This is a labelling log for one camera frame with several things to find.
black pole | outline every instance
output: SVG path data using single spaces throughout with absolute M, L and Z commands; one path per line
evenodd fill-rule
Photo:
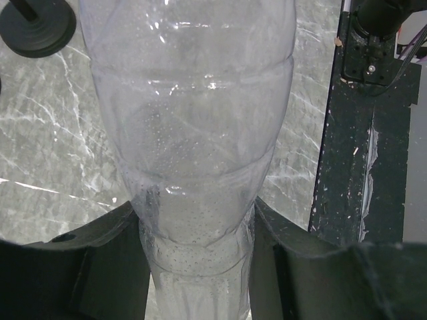
M 32 22 L 38 18 L 34 9 L 26 2 L 26 0 L 9 0 L 12 5 L 19 11 L 28 22 Z

transparent bottle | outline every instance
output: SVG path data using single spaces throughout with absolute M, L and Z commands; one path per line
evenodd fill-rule
M 294 0 L 84 0 L 101 115 L 164 320 L 244 320 Z

black round base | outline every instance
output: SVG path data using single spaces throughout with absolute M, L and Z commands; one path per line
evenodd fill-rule
M 38 18 L 27 21 L 8 3 L 0 13 L 0 36 L 18 55 L 42 58 L 66 46 L 73 37 L 76 18 L 65 0 L 27 0 Z

plastic bottle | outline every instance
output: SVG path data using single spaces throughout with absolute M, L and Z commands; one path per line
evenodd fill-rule
M 101 115 L 164 320 L 244 320 L 294 0 L 84 0 Z

marble surface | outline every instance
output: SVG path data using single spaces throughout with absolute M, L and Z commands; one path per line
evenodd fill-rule
M 77 10 L 77 0 L 69 0 Z M 0 7 L 7 3 L 0 0 Z M 298 0 L 288 112 L 261 197 L 306 228 L 340 0 Z M 99 116 L 79 28 L 59 53 L 14 54 L 0 41 L 0 237 L 48 241 L 127 200 Z M 153 300 L 147 318 L 160 320 Z

